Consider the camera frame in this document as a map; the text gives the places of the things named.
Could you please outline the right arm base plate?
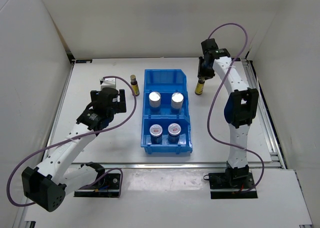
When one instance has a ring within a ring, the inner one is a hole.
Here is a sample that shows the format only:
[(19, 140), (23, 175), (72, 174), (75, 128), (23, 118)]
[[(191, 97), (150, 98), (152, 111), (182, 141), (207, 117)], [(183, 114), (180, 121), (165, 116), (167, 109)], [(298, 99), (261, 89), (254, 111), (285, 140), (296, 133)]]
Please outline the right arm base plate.
[(251, 172), (248, 177), (230, 185), (225, 173), (208, 173), (203, 180), (209, 182), (210, 198), (212, 200), (228, 199), (257, 199), (257, 191), (254, 186), (254, 179)]

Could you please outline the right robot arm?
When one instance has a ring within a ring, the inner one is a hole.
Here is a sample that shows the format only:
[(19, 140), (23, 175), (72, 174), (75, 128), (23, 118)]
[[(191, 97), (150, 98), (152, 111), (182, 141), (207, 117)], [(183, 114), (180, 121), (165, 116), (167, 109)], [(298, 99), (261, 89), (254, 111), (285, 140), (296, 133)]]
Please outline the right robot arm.
[(230, 188), (242, 186), (249, 176), (247, 160), (248, 132), (256, 117), (259, 92), (241, 78), (232, 64), (230, 53), (225, 48), (219, 48), (215, 39), (209, 38), (201, 42), (203, 56), (199, 57), (198, 83), (195, 89), (197, 95), (203, 92), (206, 80), (216, 74), (224, 81), (228, 92), (228, 100), (224, 108), (224, 118), (229, 125), (230, 152), (224, 181)]

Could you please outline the white blue can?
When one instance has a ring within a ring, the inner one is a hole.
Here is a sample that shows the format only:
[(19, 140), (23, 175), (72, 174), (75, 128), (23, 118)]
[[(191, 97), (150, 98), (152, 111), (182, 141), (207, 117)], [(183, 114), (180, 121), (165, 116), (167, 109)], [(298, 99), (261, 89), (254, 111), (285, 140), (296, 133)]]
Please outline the white blue can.
[(151, 112), (159, 113), (161, 109), (161, 94), (153, 91), (149, 94), (148, 99)]
[(171, 96), (171, 110), (173, 113), (180, 114), (184, 102), (184, 96), (180, 92), (175, 92)]

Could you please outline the grey-lid spice jar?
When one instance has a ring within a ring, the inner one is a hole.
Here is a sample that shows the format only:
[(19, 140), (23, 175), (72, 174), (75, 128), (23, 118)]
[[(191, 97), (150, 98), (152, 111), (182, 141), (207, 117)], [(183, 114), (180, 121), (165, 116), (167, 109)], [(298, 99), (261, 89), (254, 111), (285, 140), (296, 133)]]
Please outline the grey-lid spice jar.
[(182, 128), (178, 123), (171, 123), (168, 126), (168, 141), (170, 143), (178, 143)]
[(149, 128), (150, 141), (152, 144), (161, 144), (163, 128), (160, 124), (153, 124)]

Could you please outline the brown bottle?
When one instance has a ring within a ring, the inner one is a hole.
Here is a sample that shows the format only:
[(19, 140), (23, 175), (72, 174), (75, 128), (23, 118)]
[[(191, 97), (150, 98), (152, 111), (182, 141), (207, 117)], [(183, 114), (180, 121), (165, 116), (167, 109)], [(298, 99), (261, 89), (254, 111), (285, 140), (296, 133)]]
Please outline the brown bottle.
[(135, 96), (139, 96), (140, 90), (139, 90), (139, 86), (138, 86), (138, 82), (137, 82), (136, 76), (134, 74), (130, 76), (130, 83), (131, 83), (131, 87), (133, 89), (134, 95)]
[(204, 88), (204, 85), (205, 85), (205, 80), (203, 79), (198, 79), (198, 82), (197, 82), (197, 85), (195, 87), (195, 94), (196, 95), (202, 95), (203, 93), (203, 88)]

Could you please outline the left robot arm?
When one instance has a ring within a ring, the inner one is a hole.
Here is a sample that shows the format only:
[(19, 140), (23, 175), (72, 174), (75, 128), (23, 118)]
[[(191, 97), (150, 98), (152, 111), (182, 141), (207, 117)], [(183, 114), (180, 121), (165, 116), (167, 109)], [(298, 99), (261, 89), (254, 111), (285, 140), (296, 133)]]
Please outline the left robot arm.
[(24, 195), (48, 212), (55, 211), (66, 195), (82, 187), (100, 189), (106, 186), (105, 169), (98, 163), (85, 163), (76, 171), (66, 173), (80, 152), (112, 122), (114, 115), (127, 110), (123, 89), (103, 88), (90, 94), (91, 103), (77, 118), (67, 142), (35, 168), (27, 167), (22, 172)]

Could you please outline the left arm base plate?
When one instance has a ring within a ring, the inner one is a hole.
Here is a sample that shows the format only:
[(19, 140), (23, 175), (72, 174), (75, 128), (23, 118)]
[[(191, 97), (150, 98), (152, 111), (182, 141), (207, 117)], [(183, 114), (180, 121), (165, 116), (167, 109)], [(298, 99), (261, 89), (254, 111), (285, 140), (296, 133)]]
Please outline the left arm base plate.
[(91, 186), (73, 193), (76, 198), (119, 198), (122, 193), (123, 171), (112, 168), (104, 172), (102, 178)]

